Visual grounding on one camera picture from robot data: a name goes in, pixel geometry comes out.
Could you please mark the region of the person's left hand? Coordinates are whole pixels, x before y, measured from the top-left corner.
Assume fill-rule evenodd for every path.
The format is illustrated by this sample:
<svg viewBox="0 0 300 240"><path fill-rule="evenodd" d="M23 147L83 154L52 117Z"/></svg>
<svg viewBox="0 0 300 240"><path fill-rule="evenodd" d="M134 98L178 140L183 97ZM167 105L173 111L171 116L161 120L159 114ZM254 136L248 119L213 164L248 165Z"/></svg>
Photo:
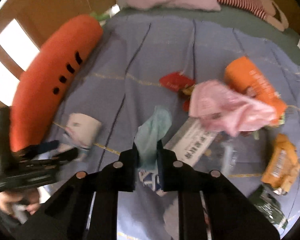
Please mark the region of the person's left hand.
<svg viewBox="0 0 300 240"><path fill-rule="evenodd" d="M12 206L26 200L29 204L26 211L33 215L40 208L40 193L37 188L25 191L4 191L0 192L0 210L7 215L14 216Z"/></svg>

